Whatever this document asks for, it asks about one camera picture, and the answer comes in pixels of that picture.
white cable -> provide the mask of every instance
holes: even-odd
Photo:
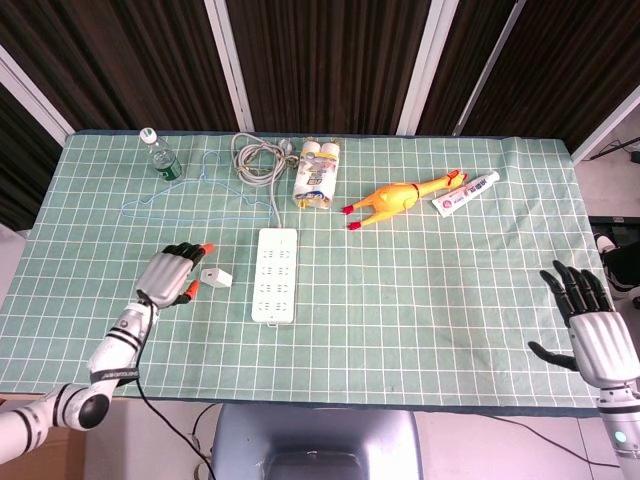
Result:
[[[240,137],[247,137],[249,140],[258,143],[250,143],[236,153],[236,140]],[[251,166],[251,163],[262,151],[271,152],[274,156],[275,162],[270,170]],[[291,155],[291,143],[284,139],[278,145],[274,145],[248,133],[236,133],[231,139],[231,154],[233,155],[233,168],[235,168],[242,183],[256,188],[269,186],[271,207],[276,215],[278,228],[282,228],[280,212],[276,205],[274,185],[282,175],[282,172],[284,172],[287,164],[295,165],[298,161],[298,157]]]

table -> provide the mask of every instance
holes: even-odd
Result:
[[[291,140],[299,151],[302,138]],[[561,141],[343,138],[331,211],[298,209],[295,172],[286,172],[278,204],[284,225],[299,232],[297,319],[278,328],[250,319],[258,229],[274,225],[266,189],[237,180],[229,135],[168,141],[185,167],[181,183],[157,177],[135,132],[69,137],[2,309],[0,391],[86,383],[86,361],[148,259],[190,241],[215,243],[203,267],[231,272],[234,285],[205,285],[191,304],[162,312],[142,362],[150,396],[513,412],[593,406],[595,392],[578,374],[526,347],[536,340],[570,350],[538,270],[557,258],[603,278]],[[497,170],[503,180],[446,219],[425,198],[389,221],[346,230],[340,208],[376,186],[455,168],[471,177]]]

white toothpaste tube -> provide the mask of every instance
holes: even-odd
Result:
[[[500,180],[500,174],[493,171],[489,175],[478,177],[466,185],[456,188],[452,192],[442,195],[441,197],[434,198],[432,200],[433,204],[440,212],[440,215],[448,217],[461,206],[466,205],[469,200],[476,198],[482,192],[488,190],[489,187],[498,180]]]

gray chair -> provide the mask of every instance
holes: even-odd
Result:
[[[413,413],[225,404],[213,442],[221,480],[422,480]]]

bottle label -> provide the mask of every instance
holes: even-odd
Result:
[[[156,168],[156,170],[158,170],[158,172],[160,172],[160,175],[162,175],[162,178],[164,178],[168,182],[171,180],[175,180],[180,175],[182,175],[182,165],[180,165],[180,162],[177,159],[175,159],[173,163],[168,167]]]

